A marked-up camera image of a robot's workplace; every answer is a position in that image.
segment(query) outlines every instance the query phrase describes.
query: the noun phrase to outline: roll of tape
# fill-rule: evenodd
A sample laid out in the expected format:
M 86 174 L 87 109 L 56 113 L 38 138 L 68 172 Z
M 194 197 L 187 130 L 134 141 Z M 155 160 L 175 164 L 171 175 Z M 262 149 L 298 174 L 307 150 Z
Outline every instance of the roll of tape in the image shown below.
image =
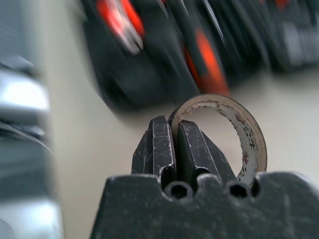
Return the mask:
M 185 102 L 169 117 L 175 143 L 178 124 L 196 108 L 211 108 L 232 123 L 243 151 L 243 166 L 237 180 L 252 186 L 256 173 L 267 169 L 266 142 L 256 120 L 248 110 L 231 98 L 213 94 L 200 95 Z

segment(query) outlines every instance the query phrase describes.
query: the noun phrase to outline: white table surface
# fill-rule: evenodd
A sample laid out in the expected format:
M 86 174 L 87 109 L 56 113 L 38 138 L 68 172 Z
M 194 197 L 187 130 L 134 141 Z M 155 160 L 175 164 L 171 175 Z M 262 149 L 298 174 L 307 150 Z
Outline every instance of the white table surface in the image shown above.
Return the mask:
M 105 180 L 129 174 L 132 154 L 149 120 L 173 107 L 115 116 L 95 91 L 94 76 L 73 2 L 33 0 L 36 41 L 48 84 L 54 168 L 65 238 L 87 239 Z M 319 186 L 319 70 L 288 77 L 266 73 L 232 97 L 259 123 L 267 143 L 268 171 L 297 171 Z M 231 124 L 212 112 L 190 117 L 220 147 L 238 172 L 239 139 Z

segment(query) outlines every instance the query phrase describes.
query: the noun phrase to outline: tape roll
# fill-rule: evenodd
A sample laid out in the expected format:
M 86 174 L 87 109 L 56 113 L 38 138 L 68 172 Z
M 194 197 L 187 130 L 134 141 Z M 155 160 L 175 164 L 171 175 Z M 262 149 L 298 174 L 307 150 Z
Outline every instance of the tape roll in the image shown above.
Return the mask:
M 214 94 L 196 96 L 178 107 L 169 117 L 175 143 L 178 124 L 196 108 L 211 108 L 232 123 L 243 152 L 243 166 L 237 180 L 252 186 L 256 173 L 267 169 L 266 142 L 256 120 L 241 104 L 229 97 Z

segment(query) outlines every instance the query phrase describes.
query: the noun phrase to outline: wire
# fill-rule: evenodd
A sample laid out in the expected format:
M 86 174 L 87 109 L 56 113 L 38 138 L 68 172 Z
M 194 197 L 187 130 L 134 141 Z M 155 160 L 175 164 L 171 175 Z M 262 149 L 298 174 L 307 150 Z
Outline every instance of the wire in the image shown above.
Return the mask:
M 54 153 L 52 152 L 52 150 L 51 150 L 48 146 L 46 146 L 43 142 L 41 142 L 39 139 L 37 139 L 36 137 L 33 137 L 33 136 L 29 135 L 29 134 L 26 134 L 26 133 L 24 133 L 24 132 L 22 132 L 22 131 L 20 131 L 20 130 L 18 130 L 18 129 L 16 129 L 16 128 L 12 127 L 11 125 L 9 125 L 9 124 L 7 124 L 7 123 L 4 123 L 4 122 L 1 122 L 1 121 L 0 121 L 0 128 L 1 128 L 1 129 L 4 129 L 4 130 L 7 130 L 7 131 L 11 131 L 11 132 L 16 133 L 16 134 L 18 134 L 18 135 L 21 135 L 21 136 L 23 136 L 23 137 L 25 137 L 25 138 L 27 138 L 27 139 L 33 141 L 33 142 L 39 143 L 39 144 L 42 145 L 45 149 L 47 149 L 47 150 L 49 151 L 49 153 L 51 153 L 52 155 L 54 155 Z

